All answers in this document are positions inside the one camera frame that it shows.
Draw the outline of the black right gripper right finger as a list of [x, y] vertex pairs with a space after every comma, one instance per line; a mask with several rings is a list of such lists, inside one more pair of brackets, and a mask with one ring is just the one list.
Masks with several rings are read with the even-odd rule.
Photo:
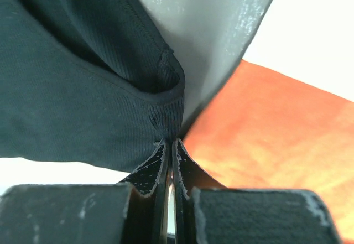
[[341, 243], [320, 197], [301, 189], [229, 189], [171, 149], [176, 243]]

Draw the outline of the black ribbed underwear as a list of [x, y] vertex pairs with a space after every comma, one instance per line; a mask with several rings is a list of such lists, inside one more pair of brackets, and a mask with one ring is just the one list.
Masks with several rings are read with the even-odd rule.
[[130, 172], [184, 111], [185, 75], [139, 0], [1, 0], [1, 156]]

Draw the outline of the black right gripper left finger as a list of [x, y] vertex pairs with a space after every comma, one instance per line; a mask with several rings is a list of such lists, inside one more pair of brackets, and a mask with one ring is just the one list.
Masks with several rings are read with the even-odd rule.
[[16, 185], [1, 196], [2, 243], [166, 243], [169, 145], [113, 185]]

